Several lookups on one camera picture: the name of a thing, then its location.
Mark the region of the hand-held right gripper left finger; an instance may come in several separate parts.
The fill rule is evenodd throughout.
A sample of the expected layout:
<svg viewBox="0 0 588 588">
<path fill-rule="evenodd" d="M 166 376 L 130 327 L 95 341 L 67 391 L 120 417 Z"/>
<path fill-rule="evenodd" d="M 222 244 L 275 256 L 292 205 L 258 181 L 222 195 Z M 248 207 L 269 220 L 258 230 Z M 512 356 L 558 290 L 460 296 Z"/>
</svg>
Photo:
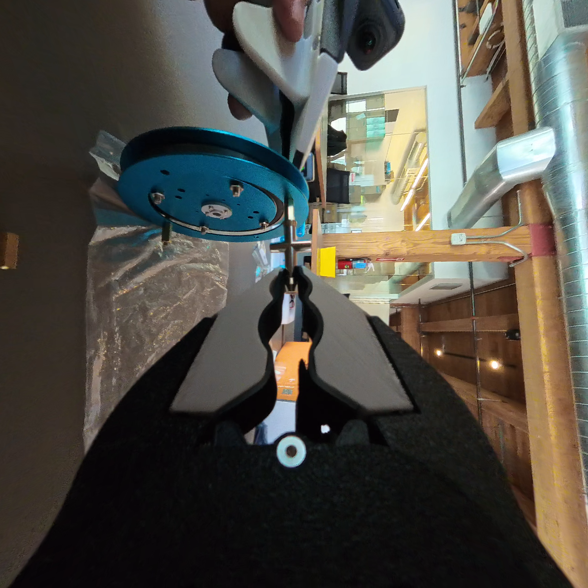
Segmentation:
<svg viewBox="0 0 588 588">
<path fill-rule="evenodd" d="M 288 272 L 276 269 L 215 317 L 171 411 L 203 418 L 205 427 L 231 421 L 252 430 L 276 402 L 269 341 L 281 325 Z"/>
</svg>

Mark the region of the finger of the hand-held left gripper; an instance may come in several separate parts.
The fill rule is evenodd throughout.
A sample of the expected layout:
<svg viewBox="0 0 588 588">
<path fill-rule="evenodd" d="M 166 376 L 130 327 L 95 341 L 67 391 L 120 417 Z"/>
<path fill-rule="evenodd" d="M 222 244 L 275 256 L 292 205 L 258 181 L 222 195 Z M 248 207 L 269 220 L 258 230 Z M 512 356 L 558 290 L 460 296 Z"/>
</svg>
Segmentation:
<svg viewBox="0 0 588 588">
<path fill-rule="evenodd" d="M 327 52 L 321 52 L 311 76 L 311 92 L 304 105 L 295 109 L 290 133 L 289 160 L 296 168 L 303 168 L 312 150 L 325 105 L 337 75 L 338 63 Z"/>
</svg>

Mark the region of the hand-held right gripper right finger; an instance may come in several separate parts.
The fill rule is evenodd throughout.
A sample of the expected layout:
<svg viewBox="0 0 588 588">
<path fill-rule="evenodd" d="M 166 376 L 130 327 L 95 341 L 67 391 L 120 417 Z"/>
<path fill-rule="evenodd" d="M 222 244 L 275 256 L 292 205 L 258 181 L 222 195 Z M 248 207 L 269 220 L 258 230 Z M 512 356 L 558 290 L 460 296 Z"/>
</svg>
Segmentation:
<svg viewBox="0 0 588 588">
<path fill-rule="evenodd" d="M 321 278 L 295 269 L 303 331 L 296 432 L 314 443 L 386 443 L 377 418 L 415 411 L 370 317 Z"/>
</svg>

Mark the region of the metal cross socket wrench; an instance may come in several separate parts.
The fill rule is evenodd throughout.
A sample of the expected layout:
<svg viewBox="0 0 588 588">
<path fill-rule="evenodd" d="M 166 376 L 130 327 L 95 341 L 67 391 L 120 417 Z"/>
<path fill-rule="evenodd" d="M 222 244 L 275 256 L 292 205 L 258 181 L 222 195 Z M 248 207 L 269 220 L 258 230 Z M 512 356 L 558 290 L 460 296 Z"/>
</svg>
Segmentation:
<svg viewBox="0 0 588 588">
<path fill-rule="evenodd" d="M 294 269 L 297 266 L 298 254 L 311 254 L 312 241 L 297 240 L 296 237 L 296 220 L 295 208 L 293 204 L 288 203 L 284 207 L 283 219 L 283 242 L 270 244 L 270 251 L 284 254 L 284 267 L 287 273 L 285 279 L 286 293 L 295 295 L 298 293 L 297 281 L 294 276 Z"/>
</svg>

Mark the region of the teal round turntable base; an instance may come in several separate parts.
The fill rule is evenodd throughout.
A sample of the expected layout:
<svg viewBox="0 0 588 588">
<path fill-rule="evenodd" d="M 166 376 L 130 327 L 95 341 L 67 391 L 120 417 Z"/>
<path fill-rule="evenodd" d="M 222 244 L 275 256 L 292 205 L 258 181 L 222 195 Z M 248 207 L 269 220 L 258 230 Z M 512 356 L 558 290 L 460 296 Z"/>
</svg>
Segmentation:
<svg viewBox="0 0 588 588">
<path fill-rule="evenodd" d="M 247 137 L 188 126 L 133 138 L 120 158 L 117 190 L 137 216 L 173 232 L 219 242 L 283 236 L 285 210 L 302 225 L 309 212 L 303 174 Z"/>
</svg>

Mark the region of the person's left hand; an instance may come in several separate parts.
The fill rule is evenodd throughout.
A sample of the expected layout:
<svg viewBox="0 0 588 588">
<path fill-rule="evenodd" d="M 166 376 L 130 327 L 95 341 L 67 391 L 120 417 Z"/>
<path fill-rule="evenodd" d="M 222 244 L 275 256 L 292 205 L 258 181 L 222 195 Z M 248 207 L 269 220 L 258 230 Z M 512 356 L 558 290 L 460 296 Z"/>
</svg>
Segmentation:
<svg viewBox="0 0 588 588">
<path fill-rule="evenodd" d="M 239 1 L 204 1 L 206 12 L 212 24 L 224 34 L 222 48 L 242 52 L 233 29 L 233 9 Z M 283 36 L 290 42 L 301 39 L 306 14 L 305 1 L 271 1 L 275 20 Z M 234 118 L 247 120 L 252 114 L 235 97 L 228 95 L 228 107 Z"/>
</svg>

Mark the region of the orange cardboard box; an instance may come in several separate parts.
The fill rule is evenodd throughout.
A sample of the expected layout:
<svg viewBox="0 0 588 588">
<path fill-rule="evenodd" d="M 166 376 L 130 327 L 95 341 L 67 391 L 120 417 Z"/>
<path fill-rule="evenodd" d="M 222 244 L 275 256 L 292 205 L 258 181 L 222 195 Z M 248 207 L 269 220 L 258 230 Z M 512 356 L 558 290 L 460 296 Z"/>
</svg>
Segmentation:
<svg viewBox="0 0 588 588">
<path fill-rule="evenodd" d="M 310 342 L 286 342 L 274 352 L 277 386 L 276 402 L 270 414 L 249 434 L 253 445 L 271 445 L 296 429 L 296 402 L 299 395 L 299 367 L 308 364 Z"/>
</svg>

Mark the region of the large clear plastic bag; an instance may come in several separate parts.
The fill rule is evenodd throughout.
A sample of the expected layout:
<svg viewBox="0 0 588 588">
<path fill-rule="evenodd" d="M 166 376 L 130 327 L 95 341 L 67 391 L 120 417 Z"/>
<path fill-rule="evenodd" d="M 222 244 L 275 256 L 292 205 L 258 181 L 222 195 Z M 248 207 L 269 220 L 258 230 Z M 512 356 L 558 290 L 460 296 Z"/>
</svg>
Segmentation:
<svg viewBox="0 0 588 588">
<path fill-rule="evenodd" d="M 136 380 L 226 303 L 229 245 L 172 232 L 132 213 L 116 191 L 125 143 L 100 130 L 89 151 L 96 229 L 86 264 L 84 449 Z"/>
</svg>

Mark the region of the short loose brass standoff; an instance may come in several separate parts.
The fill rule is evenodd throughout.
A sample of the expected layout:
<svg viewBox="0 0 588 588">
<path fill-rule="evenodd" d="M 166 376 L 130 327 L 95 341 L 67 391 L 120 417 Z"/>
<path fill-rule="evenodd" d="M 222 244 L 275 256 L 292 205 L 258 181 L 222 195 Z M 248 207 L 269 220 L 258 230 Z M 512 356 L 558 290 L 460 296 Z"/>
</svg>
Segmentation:
<svg viewBox="0 0 588 588">
<path fill-rule="evenodd" d="M 19 236 L 12 232 L 1 232 L 1 270 L 18 266 Z"/>
</svg>

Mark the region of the metal air duct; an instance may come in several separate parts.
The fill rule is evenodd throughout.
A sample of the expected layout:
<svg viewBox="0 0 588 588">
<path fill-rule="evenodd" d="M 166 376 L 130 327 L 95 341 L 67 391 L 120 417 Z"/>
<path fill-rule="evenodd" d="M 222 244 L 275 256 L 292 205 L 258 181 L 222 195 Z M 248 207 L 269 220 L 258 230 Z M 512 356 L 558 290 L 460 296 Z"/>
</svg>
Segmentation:
<svg viewBox="0 0 588 588">
<path fill-rule="evenodd" d="M 555 153 L 556 135 L 549 126 L 496 143 L 448 211 L 448 228 L 472 228 L 503 195 L 541 179 Z"/>
</svg>

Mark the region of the ribbed silver duct pipe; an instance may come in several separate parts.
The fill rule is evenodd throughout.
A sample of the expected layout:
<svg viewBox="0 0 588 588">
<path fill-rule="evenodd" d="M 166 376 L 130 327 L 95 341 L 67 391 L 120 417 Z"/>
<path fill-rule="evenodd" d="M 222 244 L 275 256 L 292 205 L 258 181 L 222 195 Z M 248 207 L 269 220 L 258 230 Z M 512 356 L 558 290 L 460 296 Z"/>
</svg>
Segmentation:
<svg viewBox="0 0 588 588">
<path fill-rule="evenodd" d="M 573 587 L 587 587 L 587 1 L 523 1 L 535 121 L 555 153 L 541 181 L 555 256 L 539 281 L 539 353 L 550 497 L 540 539 Z"/>
</svg>

